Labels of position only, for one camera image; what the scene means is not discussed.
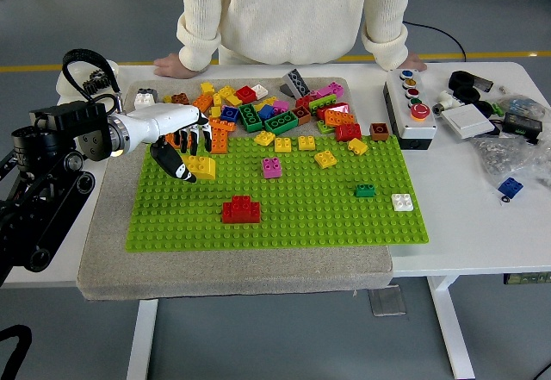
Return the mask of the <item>person's right hand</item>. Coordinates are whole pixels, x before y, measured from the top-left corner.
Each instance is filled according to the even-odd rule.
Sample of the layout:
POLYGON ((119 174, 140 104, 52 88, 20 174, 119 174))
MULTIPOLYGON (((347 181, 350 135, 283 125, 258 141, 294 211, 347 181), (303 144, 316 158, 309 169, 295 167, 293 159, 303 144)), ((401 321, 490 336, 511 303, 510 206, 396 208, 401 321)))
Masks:
POLYGON ((182 64, 177 53, 170 53, 166 57, 155 59, 153 65, 155 66, 154 74, 160 77, 190 79, 197 75, 197 72, 182 64))

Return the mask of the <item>person's left hand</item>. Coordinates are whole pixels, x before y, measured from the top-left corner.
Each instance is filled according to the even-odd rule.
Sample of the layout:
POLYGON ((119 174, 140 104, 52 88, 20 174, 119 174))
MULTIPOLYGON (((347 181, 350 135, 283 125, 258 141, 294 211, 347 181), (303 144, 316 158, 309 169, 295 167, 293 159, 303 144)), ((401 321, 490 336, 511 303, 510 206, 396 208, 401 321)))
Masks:
POLYGON ((427 70, 427 65, 416 53, 409 52, 406 59, 399 65, 399 69, 417 70, 419 72, 423 72, 427 70))

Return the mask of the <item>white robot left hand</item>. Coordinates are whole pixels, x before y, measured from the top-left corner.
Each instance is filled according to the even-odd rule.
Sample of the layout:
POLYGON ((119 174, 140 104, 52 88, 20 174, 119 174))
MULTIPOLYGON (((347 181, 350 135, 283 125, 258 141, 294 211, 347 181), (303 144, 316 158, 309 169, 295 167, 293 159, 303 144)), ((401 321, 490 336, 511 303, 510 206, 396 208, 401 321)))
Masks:
POLYGON ((203 132, 205 149, 212 150, 212 129, 208 118, 193 105, 156 103, 127 115, 116 115, 113 126, 119 129, 120 144, 114 145, 115 151, 132 152, 138 144, 150 146, 150 154, 158 165, 173 178, 194 183, 196 176, 178 155, 176 149, 168 144, 167 134, 184 132, 191 135, 190 153, 197 154, 198 133, 203 132))

